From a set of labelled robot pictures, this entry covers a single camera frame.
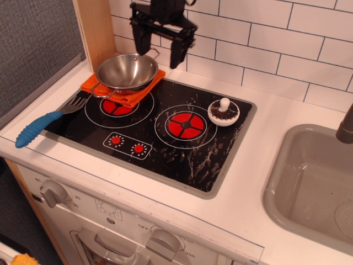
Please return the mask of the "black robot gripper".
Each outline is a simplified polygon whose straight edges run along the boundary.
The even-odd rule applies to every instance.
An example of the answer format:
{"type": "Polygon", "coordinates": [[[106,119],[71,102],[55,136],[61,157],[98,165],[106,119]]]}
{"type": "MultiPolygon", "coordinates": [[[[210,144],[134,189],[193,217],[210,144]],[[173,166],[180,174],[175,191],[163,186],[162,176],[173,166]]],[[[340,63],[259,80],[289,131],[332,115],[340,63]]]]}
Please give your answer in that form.
{"type": "Polygon", "coordinates": [[[181,64],[190,46],[194,44],[197,26],[186,19],[186,6],[196,2],[188,1],[150,1],[149,4],[133,2],[130,4],[133,37],[136,51],[145,55],[151,49],[151,35],[157,34],[172,40],[170,68],[181,64]]]}

